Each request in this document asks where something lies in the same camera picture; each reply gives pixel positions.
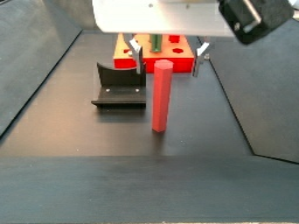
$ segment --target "black stand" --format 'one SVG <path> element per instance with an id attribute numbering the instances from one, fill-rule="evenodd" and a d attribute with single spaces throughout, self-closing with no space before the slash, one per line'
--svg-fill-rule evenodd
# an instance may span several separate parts
<path id="1" fill-rule="evenodd" d="M 97 63 L 97 74 L 101 88 L 92 104 L 97 107 L 145 107 L 145 64 L 141 73 L 136 73 L 136 68 L 111 69 Z"/>

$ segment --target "green peg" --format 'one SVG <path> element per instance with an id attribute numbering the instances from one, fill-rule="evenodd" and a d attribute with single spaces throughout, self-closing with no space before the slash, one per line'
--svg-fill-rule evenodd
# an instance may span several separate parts
<path id="1" fill-rule="evenodd" d="M 151 52 L 159 53 L 163 50 L 163 34 L 151 34 L 151 43 Z"/>

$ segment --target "black floor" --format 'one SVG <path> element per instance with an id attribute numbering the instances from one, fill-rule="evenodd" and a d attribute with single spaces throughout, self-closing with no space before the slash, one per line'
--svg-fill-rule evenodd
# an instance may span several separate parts
<path id="1" fill-rule="evenodd" d="M 89 103 L 115 38 L 79 36 L 5 132 L 0 221 L 299 221 L 299 167 L 252 156 L 209 62 L 197 79 L 172 77 L 163 135 L 151 130 L 151 74 L 145 110 Z"/>

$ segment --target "black holder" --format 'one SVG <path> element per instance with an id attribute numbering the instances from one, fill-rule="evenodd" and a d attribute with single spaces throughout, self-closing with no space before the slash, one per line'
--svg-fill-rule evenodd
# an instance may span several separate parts
<path id="1" fill-rule="evenodd" d="M 136 68 L 112 69 L 97 63 L 100 90 L 97 107 L 144 108 L 145 107 L 145 64 L 141 73 Z"/>

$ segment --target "red block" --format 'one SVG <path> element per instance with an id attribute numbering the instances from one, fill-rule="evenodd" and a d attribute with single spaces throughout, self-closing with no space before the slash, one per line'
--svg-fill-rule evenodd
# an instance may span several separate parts
<path id="1" fill-rule="evenodd" d="M 172 88 L 173 63 L 161 59 L 153 63 L 153 117 L 152 129 L 165 131 Z"/>
<path id="2" fill-rule="evenodd" d="M 169 35 L 168 40 L 171 43 L 180 43 L 180 35 Z"/>
<path id="3" fill-rule="evenodd" d="M 157 60 L 169 60 L 172 62 L 173 73 L 189 73 L 192 71 L 193 55 L 187 38 L 184 36 L 173 36 L 169 41 L 169 35 L 163 35 L 163 51 L 151 52 L 151 43 L 148 34 L 136 34 L 135 40 L 143 46 L 145 72 L 155 72 L 155 62 Z M 124 41 L 123 34 L 117 35 L 116 50 L 113 55 L 115 68 L 131 68 L 136 66 L 133 58 L 128 55 L 128 46 Z"/>

